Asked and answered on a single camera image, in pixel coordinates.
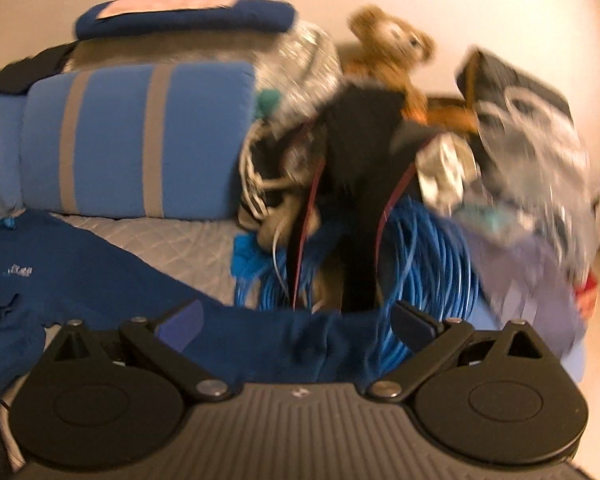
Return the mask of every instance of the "navy blue cushion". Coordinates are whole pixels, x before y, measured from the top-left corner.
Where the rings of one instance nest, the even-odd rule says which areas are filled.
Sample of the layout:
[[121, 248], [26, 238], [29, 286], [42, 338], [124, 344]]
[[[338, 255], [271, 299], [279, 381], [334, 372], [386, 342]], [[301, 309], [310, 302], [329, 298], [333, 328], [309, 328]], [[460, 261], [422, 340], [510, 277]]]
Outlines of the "navy blue cushion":
[[26, 207], [230, 218], [253, 83], [244, 62], [119, 66], [39, 81], [22, 132]]
[[233, 7], [133, 12], [99, 20], [98, 14], [110, 3], [97, 4], [78, 18], [75, 35], [79, 40], [139, 36], [173, 30], [286, 32], [296, 16], [296, 10], [286, 2], [238, 0]]
[[26, 97], [0, 96], [0, 217], [22, 208], [20, 133]]

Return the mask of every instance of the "teal object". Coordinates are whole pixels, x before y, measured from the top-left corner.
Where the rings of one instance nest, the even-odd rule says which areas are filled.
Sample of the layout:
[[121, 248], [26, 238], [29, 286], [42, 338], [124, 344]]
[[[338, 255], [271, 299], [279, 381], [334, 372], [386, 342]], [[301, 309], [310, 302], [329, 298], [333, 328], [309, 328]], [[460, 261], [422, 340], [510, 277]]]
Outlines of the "teal object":
[[7, 229], [15, 229], [16, 219], [12, 217], [3, 218], [0, 220], [0, 225], [6, 227]]
[[275, 88], [265, 88], [258, 94], [256, 104], [256, 119], [266, 119], [273, 115], [278, 105], [282, 94]]
[[517, 223], [515, 217], [490, 205], [463, 204], [458, 213], [470, 224], [490, 233], [499, 232], [511, 221]]

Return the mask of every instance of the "gray fabric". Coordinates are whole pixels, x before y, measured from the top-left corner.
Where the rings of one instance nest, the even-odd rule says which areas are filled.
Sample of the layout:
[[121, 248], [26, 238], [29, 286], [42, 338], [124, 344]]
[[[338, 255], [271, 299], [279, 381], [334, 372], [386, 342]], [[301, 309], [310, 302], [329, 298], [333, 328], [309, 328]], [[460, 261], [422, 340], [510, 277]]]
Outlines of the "gray fabric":
[[510, 319], [526, 319], [558, 357], [565, 355], [584, 336], [585, 325], [548, 243], [529, 236], [504, 248], [463, 231], [500, 328]]
[[75, 129], [78, 127], [82, 99], [90, 77], [91, 72], [82, 72], [75, 77], [64, 106], [64, 116], [60, 127], [60, 170], [58, 173], [60, 200], [64, 211], [78, 211], [75, 202], [74, 180]]
[[91, 231], [135, 254], [155, 269], [225, 304], [234, 304], [235, 280], [230, 266], [235, 235], [242, 231], [233, 220], [58, 218]]
[[164, 114], [174, 66], [172, 64], [155, 66], [146, 96], [142, 142], [142, 192], [144, 214], [152, 218], [164, 218], [162, 208]]

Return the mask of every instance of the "red object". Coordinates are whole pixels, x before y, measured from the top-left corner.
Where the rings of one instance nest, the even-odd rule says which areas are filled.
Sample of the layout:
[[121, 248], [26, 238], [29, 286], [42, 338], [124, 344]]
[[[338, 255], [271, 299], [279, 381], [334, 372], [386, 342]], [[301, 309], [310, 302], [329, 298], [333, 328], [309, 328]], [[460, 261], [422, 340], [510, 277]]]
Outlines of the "red object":
[[596, 310], [596, 303], [598, 302], [598, 294], [600, 292], [598, 279], [593, 272], [589, 272], [586, 283], [583, 286], [576, 287], [574, 291], [580, 317], [585, 321], [591, 319]]

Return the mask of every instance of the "metal screw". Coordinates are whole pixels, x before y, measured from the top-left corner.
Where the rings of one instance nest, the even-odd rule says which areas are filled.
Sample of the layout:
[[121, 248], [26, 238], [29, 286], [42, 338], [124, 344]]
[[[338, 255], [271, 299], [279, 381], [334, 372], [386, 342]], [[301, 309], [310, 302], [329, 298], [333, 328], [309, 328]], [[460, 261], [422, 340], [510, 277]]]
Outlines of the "metal screw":
[[207, 397], [220, 397], [229, 391], [224, 381], [205, 379], [196, 384], [196, 390]]
[[402, 393], [402, 387], [393, 381], [378, 381], [371, 385], [370, 391], [374, 397], [379, 399], [391, 399]]

